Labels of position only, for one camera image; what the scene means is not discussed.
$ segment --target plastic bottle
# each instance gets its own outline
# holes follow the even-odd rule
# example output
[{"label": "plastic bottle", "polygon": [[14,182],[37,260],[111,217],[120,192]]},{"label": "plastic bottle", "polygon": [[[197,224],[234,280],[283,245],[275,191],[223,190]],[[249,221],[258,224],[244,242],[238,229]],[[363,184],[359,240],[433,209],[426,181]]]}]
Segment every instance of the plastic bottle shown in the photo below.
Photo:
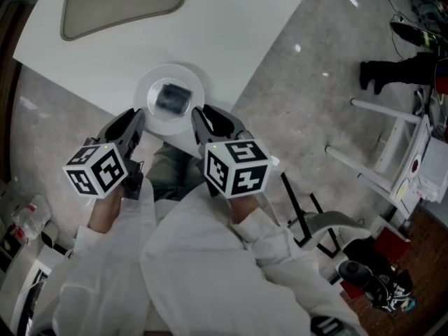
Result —
[{"label": "plastic bottle", "polygon": [[14,217],[15,224],[28,240],[37,238],[51,218],[50,205],[41,195],[36,195],[28,205]]}]

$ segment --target concrete floor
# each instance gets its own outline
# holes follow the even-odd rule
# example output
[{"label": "concrete floor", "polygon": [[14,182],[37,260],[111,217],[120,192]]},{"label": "concrete floor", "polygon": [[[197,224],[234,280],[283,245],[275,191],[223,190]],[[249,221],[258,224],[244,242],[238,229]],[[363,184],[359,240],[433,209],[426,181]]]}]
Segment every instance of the concrete floor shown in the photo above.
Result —
[{"label": "concrete floor", "polygon": [[[279,178],[286,171],[303,209],[314,210],[313,192],[324,210],[338,210],[368,225],[388,204],[356,180],[356,174],[325,154],[331,144],[372,164],[380,152],[379,135],[390,120],[356,109],[358,98],[411,111],[415,86],[392,84],[374,96],[361,91],[359,62],[398,61],[387,0],[303,0],[266,55],[234,108],[248,130],[262,138],[281,164],[272,174],[267,196],[282,219],[294,213]],[[409,18],[408,0],[392,0]],[[400,54],[411,57],[415,46],[395,37]],[[77,227],[92,208],[73,193],[62,165],[86,137],[95,135],[112,116],[24,67],[17,88],[12,126],[13,186],[27,197],[39,193],[51,204],[70,245]],[[146,135],[135,159],[151,165],[161,141]]]}]

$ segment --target hand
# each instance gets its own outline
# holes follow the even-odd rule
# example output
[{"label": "hand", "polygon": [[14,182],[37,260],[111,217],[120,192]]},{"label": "hand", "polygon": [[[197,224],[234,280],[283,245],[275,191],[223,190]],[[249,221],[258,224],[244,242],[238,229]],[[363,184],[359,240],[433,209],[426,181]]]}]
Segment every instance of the hand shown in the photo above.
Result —
[{"label": "hand", "polygon": [[229,199],[229,203],[233,211],[232,222],[234,224],[240,224],[250,213],[260,207],[257,198],[253,195],[232,198]]},{"label": "hand", "polygon": [[104,199],[97,199],[90,216],[88,228],[106,234],[120,213],[121,199],[125,189],[121,184]]}]

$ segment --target beige tray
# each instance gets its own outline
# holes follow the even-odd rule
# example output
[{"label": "beige tray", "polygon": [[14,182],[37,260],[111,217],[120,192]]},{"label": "beige tray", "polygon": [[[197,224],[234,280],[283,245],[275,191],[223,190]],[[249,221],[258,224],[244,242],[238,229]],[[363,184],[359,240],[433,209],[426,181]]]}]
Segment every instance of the beige tray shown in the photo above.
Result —
[{"label": "beige tray", "polygon": [[72,41],[112,26],[176,11],[184,0],[65,0],[61,37]]}]

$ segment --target white plate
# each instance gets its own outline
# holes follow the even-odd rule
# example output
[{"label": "white plate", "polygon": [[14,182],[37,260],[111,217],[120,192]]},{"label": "white plate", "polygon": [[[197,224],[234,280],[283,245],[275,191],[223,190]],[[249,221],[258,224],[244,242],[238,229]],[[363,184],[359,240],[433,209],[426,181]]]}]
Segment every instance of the white plate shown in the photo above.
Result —
[{"label": "white plate", "polygon": [[[171,83],[191,91],[186,112],[182,116],[164,111],[155,105],[163,85]],[[146,127],[154,133],[171,136],[191,127],[191,111],[204,105],[204,88],[200,79],[188,68],[178,64],[161,64],[146,72],[134,93],[134,108],[143,109]]]}]

